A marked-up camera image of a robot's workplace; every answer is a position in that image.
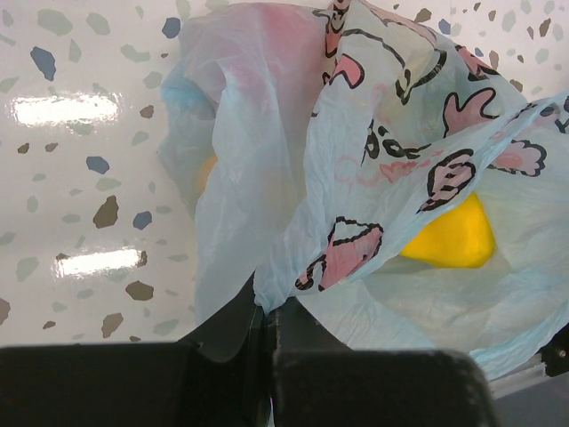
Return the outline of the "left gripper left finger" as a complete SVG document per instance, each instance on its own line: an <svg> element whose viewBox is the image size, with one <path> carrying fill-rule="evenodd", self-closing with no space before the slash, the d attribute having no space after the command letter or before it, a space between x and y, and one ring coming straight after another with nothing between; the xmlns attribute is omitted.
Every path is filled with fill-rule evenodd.
<svg viewBox="0 0 569 427"><path fill-rule="evenodd" d="M4 426L264 426L263 320L252 284L176 342L8 347Z"/></svg>

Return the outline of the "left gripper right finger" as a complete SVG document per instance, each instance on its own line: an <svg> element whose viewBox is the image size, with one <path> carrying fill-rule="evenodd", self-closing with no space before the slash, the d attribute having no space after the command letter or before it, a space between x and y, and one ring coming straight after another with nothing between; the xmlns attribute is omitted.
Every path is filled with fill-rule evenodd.
<svg viewBox="0 0 569 427"><path fill-rule="evenodd" d="M498 426L482 371L452 350L351 350L292 298L268 316L277 426Z"/></svg>

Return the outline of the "blue printed plastic bag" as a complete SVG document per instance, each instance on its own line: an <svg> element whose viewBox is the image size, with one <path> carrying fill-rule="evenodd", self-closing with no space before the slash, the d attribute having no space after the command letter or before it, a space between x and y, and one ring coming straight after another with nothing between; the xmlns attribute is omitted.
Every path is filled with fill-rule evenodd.
<svg viewBox="0 0 569 427"><path fill-rule="evenodd" d="M365 1L188 20L159 154L196 227L203 323L253 283L352 349L449 348L494 379L568 322L568 95L527 100L449 38ZM401 256L475 193L475 269Z"/></svg>

